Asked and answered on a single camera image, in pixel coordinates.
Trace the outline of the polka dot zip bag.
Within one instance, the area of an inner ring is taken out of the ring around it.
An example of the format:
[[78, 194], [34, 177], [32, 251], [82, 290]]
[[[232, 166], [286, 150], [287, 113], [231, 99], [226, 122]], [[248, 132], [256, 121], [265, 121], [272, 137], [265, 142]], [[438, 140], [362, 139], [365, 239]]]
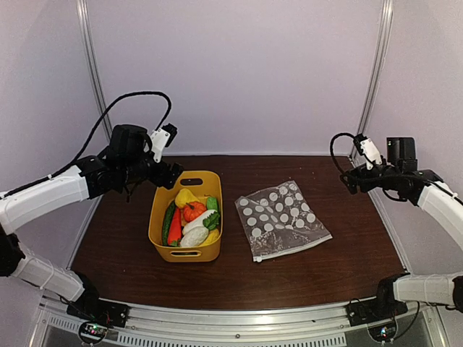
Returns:
[[241, 196], [235, 206], [254, 262], [298, 253], [332, 239], [295, 181]]

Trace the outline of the light green toy gourd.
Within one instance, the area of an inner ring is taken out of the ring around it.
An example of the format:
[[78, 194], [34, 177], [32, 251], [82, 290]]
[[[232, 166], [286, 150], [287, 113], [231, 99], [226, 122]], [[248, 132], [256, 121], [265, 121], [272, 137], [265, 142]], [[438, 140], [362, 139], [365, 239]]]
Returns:
[[208, 197], [206, 200], [206, 207], [208, 210], [220, 211], [220, 204], [216, 197]]

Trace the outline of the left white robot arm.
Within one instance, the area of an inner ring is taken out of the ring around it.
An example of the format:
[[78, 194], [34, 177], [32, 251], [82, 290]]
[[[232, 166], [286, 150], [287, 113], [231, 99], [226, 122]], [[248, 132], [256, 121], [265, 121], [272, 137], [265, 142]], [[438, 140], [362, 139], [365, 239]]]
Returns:
[[167, 124], [149, 134], [147, 129], [123, 124], [115, 127], [110, 144], [98, 155], [77, 159], [62, 173], [48, 176], [25, 189], [1, 194], [1, 276], [13, 276], [75, 302], [89, 321], [104, 313], [90, 285], [71, 270], [33, 254], [17, 238], [16, 230], [61, 207], [92, 200], [107, 192], [132, 195], [144, 181], [172, 189], [183, 172], [178, 164], [163, 162], [177, 128]]

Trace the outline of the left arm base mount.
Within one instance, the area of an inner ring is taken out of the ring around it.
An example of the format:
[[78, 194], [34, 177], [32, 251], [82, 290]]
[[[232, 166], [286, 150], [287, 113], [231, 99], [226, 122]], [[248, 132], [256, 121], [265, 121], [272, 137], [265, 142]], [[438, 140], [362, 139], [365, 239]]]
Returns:
[[84, 345], [94, 346], [109, 336], [111, 329], [125, 327], [129, 306], [112, 301], [96, 299], [85, 303], [72, 302], [64, 297], [60, 302], [67, 305], [67, 314], [84, 320], [77, 329], [77, 335]]

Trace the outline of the orange toy pumpkin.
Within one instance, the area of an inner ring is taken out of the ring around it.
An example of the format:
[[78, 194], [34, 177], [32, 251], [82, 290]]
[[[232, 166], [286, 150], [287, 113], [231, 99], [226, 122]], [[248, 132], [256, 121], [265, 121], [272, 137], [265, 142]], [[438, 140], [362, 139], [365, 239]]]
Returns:
[[201, 216], [206, 210], [206, 206], [201, 202], [189, 202], [183, 208], [183, 217], [189, 223]]

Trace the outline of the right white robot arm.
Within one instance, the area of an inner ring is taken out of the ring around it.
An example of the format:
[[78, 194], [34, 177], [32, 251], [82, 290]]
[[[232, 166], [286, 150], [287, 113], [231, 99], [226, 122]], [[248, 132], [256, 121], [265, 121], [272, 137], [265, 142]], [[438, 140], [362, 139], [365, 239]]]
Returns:
[[[363, 134], [342, 132], [333, 140], [347, 137], [363, 159], [361, 165], [343, 169], [339, 178], [351, 194], [375, 189], [395, 202], [408, 202], [425, 214], [433, 228], [440, 228], [446, 241], [462, 246], [462, 198], [430, 169], [418, 167], [415, 141], [411, 137], [388, 137], [386, 154]], [[462, 271], [423, 274], [401, 273], [381, 280], [370, 311], [386, 319], [400, 304], [420, 304], [462, 311]]]

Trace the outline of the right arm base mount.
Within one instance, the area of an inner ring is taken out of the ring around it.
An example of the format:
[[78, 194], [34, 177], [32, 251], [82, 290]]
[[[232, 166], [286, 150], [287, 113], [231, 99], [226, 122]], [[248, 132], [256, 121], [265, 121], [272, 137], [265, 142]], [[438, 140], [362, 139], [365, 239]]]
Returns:
[[351, 327], [367, 325], [368, 335], [376, 343], [391, 343], [399, 336], [397, 317], [408, 312], [407, 305], [396, 301], [379, 304], [377, 298], [353, 299], [345, 306]]

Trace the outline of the white toy radish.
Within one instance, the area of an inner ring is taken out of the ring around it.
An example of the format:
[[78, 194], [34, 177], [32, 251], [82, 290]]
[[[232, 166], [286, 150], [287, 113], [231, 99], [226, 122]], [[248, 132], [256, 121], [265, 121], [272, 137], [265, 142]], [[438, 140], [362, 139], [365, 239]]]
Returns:
[[220, 213], [217, 210], [206, 210], [199, 217], [187, 223], [184, 226], [182, 233], [186, 235], [192, 229], [197, 228], [199, 226], [206, 227], [209, 231], [211, 231], [218, 225], [219, 220]]

